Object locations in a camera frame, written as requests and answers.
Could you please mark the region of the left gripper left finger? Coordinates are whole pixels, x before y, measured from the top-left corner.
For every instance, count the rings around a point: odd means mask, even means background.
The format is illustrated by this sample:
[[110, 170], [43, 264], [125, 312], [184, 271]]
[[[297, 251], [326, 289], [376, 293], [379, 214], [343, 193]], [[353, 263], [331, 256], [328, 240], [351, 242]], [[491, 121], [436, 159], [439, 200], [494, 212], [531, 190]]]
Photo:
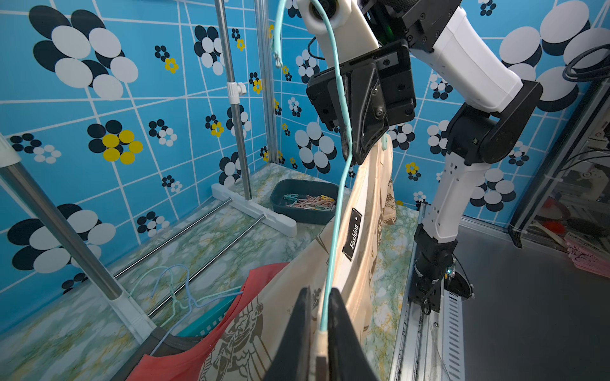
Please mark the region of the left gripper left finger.
[[301, 289], [279, 349], [264, 380], [308, 380], [311, 346], [311, 289]]

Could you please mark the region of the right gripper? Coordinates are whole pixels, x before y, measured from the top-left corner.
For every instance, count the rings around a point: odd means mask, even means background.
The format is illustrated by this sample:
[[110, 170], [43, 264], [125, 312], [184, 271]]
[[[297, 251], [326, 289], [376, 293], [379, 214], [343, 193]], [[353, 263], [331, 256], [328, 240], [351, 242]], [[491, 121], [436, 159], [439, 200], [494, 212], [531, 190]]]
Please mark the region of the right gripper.
[[[363, 164], [387, 126], [415, 117], [416, 92], [411, 57], [405, 39], [368, 52], [339, 66], [352, 132], [353, 164]], [[308, 82], [307, 96], [322, 123], [333, 130], [345, 127], [333, 68]]]

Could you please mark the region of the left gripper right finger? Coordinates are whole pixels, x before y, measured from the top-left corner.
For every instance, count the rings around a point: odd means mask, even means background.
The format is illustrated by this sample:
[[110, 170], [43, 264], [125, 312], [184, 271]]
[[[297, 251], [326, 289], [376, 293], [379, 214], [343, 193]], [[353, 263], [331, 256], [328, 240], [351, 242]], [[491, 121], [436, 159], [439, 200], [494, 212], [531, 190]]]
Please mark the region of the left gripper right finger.
[[328, 308], [330, 380], [377, 380], [362, 350], [348, 311], [337, 288], [330, 292]]

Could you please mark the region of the beige compass print t-shirt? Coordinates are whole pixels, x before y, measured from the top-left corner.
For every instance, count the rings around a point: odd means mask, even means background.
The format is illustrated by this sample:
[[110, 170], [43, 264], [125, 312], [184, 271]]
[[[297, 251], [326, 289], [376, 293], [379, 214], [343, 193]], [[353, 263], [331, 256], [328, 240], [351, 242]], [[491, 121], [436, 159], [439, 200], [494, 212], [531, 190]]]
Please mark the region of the beige compass print t-shirt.
[[321, 330], [337, 288], [361, 344], [372, 319], [372, 283], [383, 228], [396, 220], [390, 179], [392, 150], [384, 141], [360, 166], [339, 222], [328, 226], [271, 279], [251, 279], [235, 316], [209, 346], [201, 380], [264, 380], [304, 287], [311, 289], [308, 380], [327, 375], [328, 333]]

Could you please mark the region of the blue wire hanger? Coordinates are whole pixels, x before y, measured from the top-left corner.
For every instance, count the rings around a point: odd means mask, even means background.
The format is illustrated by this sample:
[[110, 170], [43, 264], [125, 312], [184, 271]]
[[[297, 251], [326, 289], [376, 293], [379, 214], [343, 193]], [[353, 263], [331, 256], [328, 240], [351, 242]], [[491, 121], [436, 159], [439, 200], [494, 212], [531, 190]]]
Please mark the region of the blue wire hanger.
[[[179, 287], [178, 289], [176, 289], [174, 287], [174, 282], [173, 282], [173, 279], [174, 279], [173, 271], [175, 269], [184, 270], [186, 273], [185, 281], [183, 282], [182, 286]], [[170, 279], [169, 295], [170, 295], [170, 301], [172, 302], [172, 308], [173, 308], [173, 314], [170, 316], [168, 321], [171, 322], [171, 320], [176, 319], [178, 308], [180, 308], [182, 311], [186, 311], [186, 313], [179, 320], [176, 320], [170, 328], [167, 328], [167, 330], [165, 330], [164, 336], [158, 341], [156, 346], [153, 348], [153, 350], [150, 354], [151, 357], [158, 352], [159, 348], [162, 346], [162, 344], [164, 344], [164, 342], [171, 335], [173, 330], [176, 327], [178, 327], [184, 321], [184, 319], [186, 319], [186, 317], [188, 317], [191, 314], [191, 312], [193, 310], [193, 306], [197, 306], [197, 302], [193, 302], [192, 293], [190, 292], [190, 278], [191, 278], [190, 270], [188, 269], [188, 267], [186, 267], [183, 264], [175, 264], [175, 265], [172, 265], [169, 267], [164, 267], [163, 270], [161, 271], [160, 275], [157, 277], [157, 280], [152, 289], [151, 296], [154, 297], [155, 293], [157, 293], [157, 290], [159, 288], [159, 283], [166, 274], [169, 274], [169, 279]]]

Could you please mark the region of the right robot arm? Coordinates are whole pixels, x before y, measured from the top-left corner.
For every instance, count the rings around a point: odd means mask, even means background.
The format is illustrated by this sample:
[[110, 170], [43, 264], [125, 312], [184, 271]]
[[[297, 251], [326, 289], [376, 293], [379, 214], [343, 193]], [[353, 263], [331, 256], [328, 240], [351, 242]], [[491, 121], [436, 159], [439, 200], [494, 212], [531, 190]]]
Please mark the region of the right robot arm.
[[308, 82], [321, 121], [341, 134], [348, 164], [363, 164], [393, 125], [415, 116], [411, 59], [426, 63], [464, 98], [446, 130], [443, 177], [416, 230], [409, 298], [439, 311], [454, 264], [458, 225], [473, 191], [505, 158], [543, 88], [506, 68], [473, 29], [458, 1], [301, 1], [327, 69]]

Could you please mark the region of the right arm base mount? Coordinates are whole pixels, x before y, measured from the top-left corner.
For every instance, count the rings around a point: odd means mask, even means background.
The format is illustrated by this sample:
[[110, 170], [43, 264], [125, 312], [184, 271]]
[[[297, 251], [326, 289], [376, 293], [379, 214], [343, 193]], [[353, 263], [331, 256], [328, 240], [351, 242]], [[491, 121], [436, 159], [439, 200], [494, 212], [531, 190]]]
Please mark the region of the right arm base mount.
[[416, 268], [414, 269], [408, 299], [411, 303], [420, 305], [424, 314], [429, 315], [432, 311], [440, 312], [444, 291], [449, 291], [463, 299], [469, 299], [474, 296], [473, 284], [471, 284], [465, 275], [454, 268], [449, 268], [445, 271], [436, 282], [424, 278]]

